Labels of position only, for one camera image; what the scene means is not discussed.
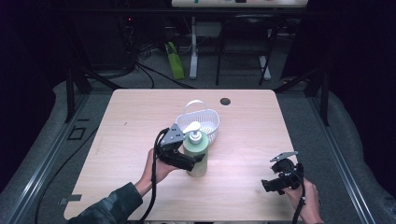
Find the human hand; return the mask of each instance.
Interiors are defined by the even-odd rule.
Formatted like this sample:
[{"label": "human hand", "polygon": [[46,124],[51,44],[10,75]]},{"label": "human hand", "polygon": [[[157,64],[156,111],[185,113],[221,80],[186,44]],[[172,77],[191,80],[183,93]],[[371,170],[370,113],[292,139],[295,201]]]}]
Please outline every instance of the human hand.
[{"label": "human hand", "polygon": [[[304,178],[304,186],[305,205],[300,212],[301,219],[305,224],[324,223],[319,212],[319,196],[317,187],[306,178]],[[299,186],[297,189],[285,188],[283,191],[288,195],[293,208],[296,209],[303,193],[302,186]]]},{"label": "human hand", "polygon": [[[143,174],[142,174],[142,177],[140,177],[140,180],[137,181],[136,184],[134,185],[142,197],[147,192],[149,192],[149,190],[152,187],[151,174],[152,174],[153,153],[154,153],[154,149],[151,149],[148,152],[145,170],[143,171]],[[161,181],[163,181],[169,175],[169,173],[171,173],[172,171],[177,170],[177,169],[178,168],[175,166],[168,165],[168,164],[164,163],[163,161],[157,160],[157,164],[156,164],[157,183],[160,183]]]}]

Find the table surface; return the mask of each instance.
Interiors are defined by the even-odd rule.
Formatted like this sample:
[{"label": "table surface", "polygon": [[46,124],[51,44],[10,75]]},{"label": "table surface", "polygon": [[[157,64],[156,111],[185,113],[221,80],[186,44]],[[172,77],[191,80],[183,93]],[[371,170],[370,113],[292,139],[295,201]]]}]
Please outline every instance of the table surface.
[{"label": "table surface", "polygon": [[[231,103],[222,105],[222,98]],[[81,200],[69,202],[64,217],[77,216],[112,190],[135,183],[158,132],[171,127],[192,100],[202,100],[219,114],[207,173],[191,177],[184,170],[172,172],[158,185],[147,220],[291,220],[288,198],[266,192],[261,182],[277,178],[270,169],[273,157],[293,151],[276,95],[268,90],[114,91],[73,191]],[[193,104],[186,112],[205,106]],[[151,191],[130,220],[143,216],[150,198]]]},{"label": "table surface", "polygon": [[308,0],[172,0],[173,7],[306,7]]}]

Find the dark jacket sleeve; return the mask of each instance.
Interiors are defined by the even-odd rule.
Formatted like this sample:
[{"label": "dark jacket sleeve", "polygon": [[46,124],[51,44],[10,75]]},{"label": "dark jacket sleeve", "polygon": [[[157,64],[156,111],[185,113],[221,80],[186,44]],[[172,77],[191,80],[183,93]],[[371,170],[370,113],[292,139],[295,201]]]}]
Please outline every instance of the dark jacket sleeve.
[{"label": "dark jacket sleeve", "polygon": [[125,223],[129,215],[142,203],[137,189],[132,183],[128,183],[111,192],[107,198],[91,205],[77,217],[70,218],[67,223]]}]

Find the white basket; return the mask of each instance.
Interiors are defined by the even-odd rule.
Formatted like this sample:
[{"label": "white basket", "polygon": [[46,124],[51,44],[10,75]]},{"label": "white basket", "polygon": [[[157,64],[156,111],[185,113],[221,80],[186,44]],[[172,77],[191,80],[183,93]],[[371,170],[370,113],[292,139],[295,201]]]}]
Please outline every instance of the white basket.
[{"label": "white basket", "polygon": [[[205,109],[186,113],[187,108],[192,104],[203,104]],[[179,115],[176,119],[176,124],[180,130],[184,131],[191,123],[198,121],[201,123],[200,131],[207,134],[207,137],[209,138],[209,145],[211,145],[216,139],[217,130],[219,127],[218,113],[212,109],[207,109],[206,104],[200,100],[190,101],[184,107],[183,112],[184,113]]]}]

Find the wrist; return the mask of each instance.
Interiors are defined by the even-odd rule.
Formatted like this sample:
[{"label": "wrist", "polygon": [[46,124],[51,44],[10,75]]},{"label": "wrist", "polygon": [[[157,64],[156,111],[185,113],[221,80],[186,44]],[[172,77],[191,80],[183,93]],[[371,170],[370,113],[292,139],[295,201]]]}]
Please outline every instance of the wrist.
[{"label": "wrist", "polygon": [[309,216],[301,216],[304,224],[320,224],[324,223],[323,219],[320,215],[317,214],[310,214]]},{"label": "wrist", "polygon": [[141,178],[134,185],[139,192],[140,196],[145,196],[147,192],[151,190],[152,183],[150,179]]}]

